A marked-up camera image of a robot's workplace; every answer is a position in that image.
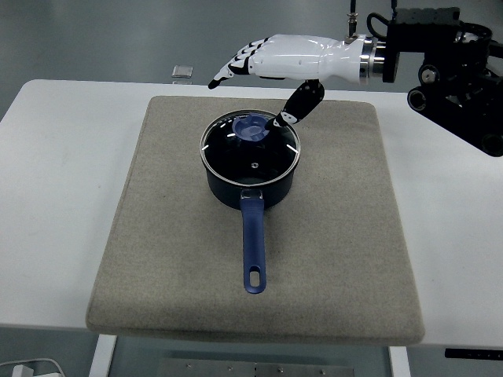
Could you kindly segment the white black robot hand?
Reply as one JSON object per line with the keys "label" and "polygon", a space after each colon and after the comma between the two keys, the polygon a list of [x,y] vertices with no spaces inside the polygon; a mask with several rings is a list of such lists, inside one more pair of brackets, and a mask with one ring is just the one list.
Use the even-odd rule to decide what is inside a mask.
{"label": "white black robot hand", "polygon": [[325,96],[322,82],[327,78],[360,82],[364,44],[364,35],[356,36],[349,43],[309,35],[273,35],[238,50],[210,81],[208,88],[213,90],[237,75],[300,80],[302,83],[279,114],[266,124],[268,130],[293,126],[322,102]]}

